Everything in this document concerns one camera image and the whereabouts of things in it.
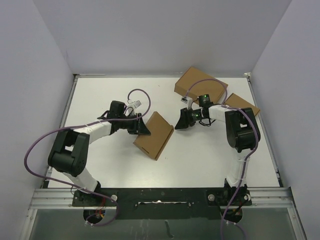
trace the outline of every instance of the white wall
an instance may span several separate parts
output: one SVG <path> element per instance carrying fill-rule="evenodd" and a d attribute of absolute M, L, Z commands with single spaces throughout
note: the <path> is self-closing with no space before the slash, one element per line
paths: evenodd
<path fill-rule="evenodd" d="M 236 76 L 291 0 L 33 0 L 73 73 Z"/>
<path fill-rule="evenodd" d="M 292 0 L 252 73 L 280 174 L 309 240 L 320 234 L 319 11 L 319 0 Z"/>
<path fill-rule="evenodd" d="M 0 238 L 16 240 L 40 179 L 24 168 L 32 142 L 59 126 L 73 75 L 32 0 L 0 1 Z M 53 139 L 30 165 L 44 173 Z"/>

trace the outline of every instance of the brown box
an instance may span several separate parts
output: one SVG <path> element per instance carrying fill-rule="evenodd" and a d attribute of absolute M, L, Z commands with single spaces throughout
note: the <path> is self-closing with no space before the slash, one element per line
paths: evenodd
<path fill-rule="evenodd" d="M 228 99 L 225 101 L 225 103 L 227 105 L 229 105 L 230 107 L 234 107 L 234 108 L 240 108 L 240 109 L 252 108 L 253 114 L 255 116 L 260 112 L 259 108 L 252 105 L 251 103 L 247 102 L 246 100 L 244 100 L 243 98 L 239 97 L 237 94 L 234 94 L 234 93 L 232 93 L 228 97 Z"/>
<path fill-rule="evenodd" d="M 174 126 L 170 125 L 156 111 L 152 114 L 145 125 L 151 132 L 151 135 L 139 135 L 136 137 L 133 144 L 151 159 L 158 160 L 161 152 L 174 132 Z"/>
<path fill-rule="evenodd" d="M 183 76 L 175 83 L 174 91 L 181 96 L 185 96 L 187 90 L 192 86 L 192 84 L 196 83 L 199 80 L 203 79 L 214 79 L 214 77 L 196 69 L 195 67 L 190 67 L 188 71 L 186 71 Z M 224 94 L 224 87 L 216 81 L 203 81 L 194 85 L 191 88 L 188 97 L 196 100 L 198 96 L 209 94 L 210 100 L 213 103 L 217 103 L 219 99 Z"/>

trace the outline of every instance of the white table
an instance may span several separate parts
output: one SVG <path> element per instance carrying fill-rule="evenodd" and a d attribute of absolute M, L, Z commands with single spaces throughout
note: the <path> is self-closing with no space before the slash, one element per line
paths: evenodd
<path fill-rule="evenodd" d="M 229 84 L 228 94 L 236 93 L 254 104 L 246 78 L 219 78 Z M 186 105 L 174 92 L 176 77 L 142 78 L 79 78 L 75 87 L 66 126 L 93 122 L 112 100 L 126 103 L 130 90 L 141 88 L 151 97 L 151 109 L 143 118 L 146 123 L 154 111 L 170 124 L 176 125 L 180 109 Z M 135 92 L 131 99 L 140 100 L 139 112 L 144 113 L 148 99 Z M 279 187 L 275 168 L 267 147 L 259 118 L 256 118 L 261 140 L 251 156 L 247 170 L 248 187 Z M 111 136 L 97 140 L 89 146 L 87 169 L 104 188 L 205 188 L 223 187 L 231 166 L 232 148 L 226 137 L 223 122 L 211 127 L 196 124 L 186 130 L 175 130 L 158 161 L 141 152 L 129 135 L 120 129 Z M 69 179 L 53 169 L 52 177 L 67 182 Z M 50 181 L 49 188 L 65 188 L 64 184 Z"/>

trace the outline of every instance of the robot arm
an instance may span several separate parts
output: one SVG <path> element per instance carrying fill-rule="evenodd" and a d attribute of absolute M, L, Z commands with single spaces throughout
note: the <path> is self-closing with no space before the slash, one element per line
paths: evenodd
<path fill-rule="evenodd" d="M 137 102 L 139 103 L 129 103 L 132 109 L 128 116 L 125 115 L 127 107 L 123 102 L 112 101 L 110 109 L 94 124 L 58 132 L 48 157 L 48 165 L 66 175 L 75 185 L 96 192 L 100 184 L 86 168 L 89 145 L 119 129 L 126 129 L 129 134 L 134 135 L 151 134 L 142 118 L 138 118 L 141 113 L 134 112 L 141 104 L 140 101 Z"/>
<path fill-rule="evenodd" d="M 188 107 L 180 110 L 180 119 L 175 126 L 176 130 L 192 127 L 196 121 L 203 119 L 217 120 L 225 123 L 227 141 L 234 151 L 231 169 L 226 176 L 226 181 L 230 187 L 236 187 L 242 179 L 240 187 L 245 186 L 248 164 L 246 164 L 244 176 L 241 178 L 245 157 L 256 145 L 254 130 L 248 120 L 238 110 L 228 109 L 220 104 L 214 105 L 210 101 L 208 94 L 199 96 L 200 109 L 193 110 L 191 108 L 192 105 L 190 103 L 192 103 L 192 98 L 190 97 L 183 97 L 181 101 L 186 103 Z M 243 108 L 242 110 L 252 121 L 260 140 L 260 132 L 253 110 L 251 108 Z"/>

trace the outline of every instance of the cardboard box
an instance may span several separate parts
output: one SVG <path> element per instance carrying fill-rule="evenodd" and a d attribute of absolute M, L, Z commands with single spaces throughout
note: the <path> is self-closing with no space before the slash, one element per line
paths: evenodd
<path fill-rule="evenodd" d="M 196 69 L 195 67 L 190 67 L 188 71 L 186 71 L 175 83 L 174 91 L 181 96 L 185 96 L 187 90 L 192 86 L 192 84 L 203 79 L 214 79 L 214 77 L 200 71 L 199 69 Z M 209 94 L 210 100 L 216 104 L 224 92 L 225 89 L 219 82 L 203 81 L 191 88 L 188 97 L 196 100 L 198 96 Z"/>
<path fill-rule="evenodd" d="M 227 105 L 229 105 L 230 107 L 234 107 L 234 108 L 252 108 L 253 110 L 253 114 L 256 116 L 259 112 L 260 109 L 257 108 L 256 106 L 252 105 L 251 103 L 247 102 L 246 100 L 244 100 L 243 98 L 239 97 L 237 94 L 232 93 L 228 99 L 225 101 L 225 103 Z"/>
<path fill-rule="evenodd" d="M 170 125 L 156 111 L 152 114 L 145 125 L 151 132 L 151 135 L 139 135 L 133 144 L 151 159 L 158 160 L 161 152 L 174 132 L 174 126 Z"/>

